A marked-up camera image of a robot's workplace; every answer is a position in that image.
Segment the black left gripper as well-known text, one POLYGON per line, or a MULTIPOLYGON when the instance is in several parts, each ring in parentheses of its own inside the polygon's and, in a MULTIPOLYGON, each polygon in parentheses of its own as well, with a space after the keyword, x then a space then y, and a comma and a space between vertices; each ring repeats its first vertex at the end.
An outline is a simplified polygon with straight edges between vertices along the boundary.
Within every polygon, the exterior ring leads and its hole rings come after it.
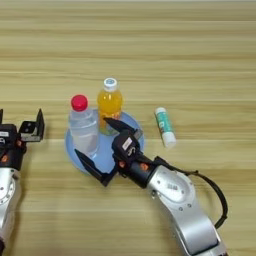
MULTIPOLYGON (((3 109, 0 109, 0 125, 3 122, 3 109)), ((36 135, 0 132, 0 167, 20 170, 23 157, 27 151, 29 142, 39 142, 44 136, 44 116, 42 110, 38 111, 36 119, 36 135)))

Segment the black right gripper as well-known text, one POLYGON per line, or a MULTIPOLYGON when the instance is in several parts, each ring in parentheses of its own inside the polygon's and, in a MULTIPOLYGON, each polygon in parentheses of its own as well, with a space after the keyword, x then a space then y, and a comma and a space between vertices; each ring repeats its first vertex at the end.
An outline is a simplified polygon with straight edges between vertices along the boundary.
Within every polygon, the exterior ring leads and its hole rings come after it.
POLYGON ((139 187, 146 188, 156 167, 140 150, 140 144, 135 138, 136 129, 127 123, 105 117, 111 135, 118 134, 112 143, 114 168, 109 173, 101 172, 95 163, 79 150, 75 150, 84 168, 95 177, 103 186, 107 186, 116 173, 128 177, 139 187))

